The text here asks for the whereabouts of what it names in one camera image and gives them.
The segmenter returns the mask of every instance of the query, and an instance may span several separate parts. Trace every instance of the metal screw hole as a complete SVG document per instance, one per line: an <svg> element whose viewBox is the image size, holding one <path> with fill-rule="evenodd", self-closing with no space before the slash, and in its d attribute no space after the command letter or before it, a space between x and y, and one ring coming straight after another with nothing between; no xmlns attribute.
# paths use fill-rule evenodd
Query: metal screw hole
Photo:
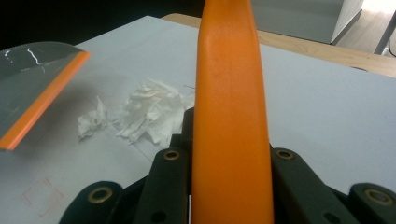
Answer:
<svg viewBox="0 0 396 224"><path fill-rule="evenodd" d="M163 154L163 157L166 160L173 161L173 160L177 160L180 157L180 153L174 150L169 150Z"/></svg>
<svg viewBox="0 0 396 224"><path fill-rule="evenodd" d="M113 190L109 187L99 187L94 189L88 195L88 202L103 203L113 195Z"/></svg>
<svg viewBox="0 0 396 224"><path fill-rule="evenodd" d="M367 189L364 191L364 194L367 196L368 199L375 203L379 203L385 206L393 205L392 198L389 197L388 194L377 190L377 189Z"/></svg>
<svg viewBox="0 0 396 224"><path fill-rule="evenodd" d="M294 155L291 152L285 151L285 150L277 150L276 155L283 160L292 160L294 158Z"/></svg>

